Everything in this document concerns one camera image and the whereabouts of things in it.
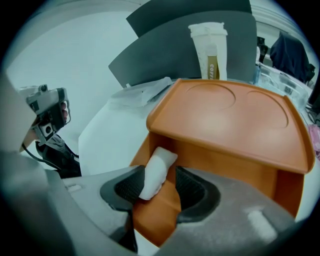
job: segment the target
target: white cloth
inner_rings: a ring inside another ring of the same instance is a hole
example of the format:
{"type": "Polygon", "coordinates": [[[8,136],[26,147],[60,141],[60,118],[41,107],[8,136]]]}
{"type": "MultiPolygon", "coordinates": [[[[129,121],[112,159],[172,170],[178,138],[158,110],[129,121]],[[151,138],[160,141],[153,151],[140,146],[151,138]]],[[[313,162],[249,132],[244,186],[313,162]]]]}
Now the white cloth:
{"type": "Polygon", "coordinates": [[[158,146],[153,152],[144,171],[144,187],[139,195],[141,199],[150,200],[161,189],[165,182],[170,166],[177,160],[178,155],[158,146]]]}

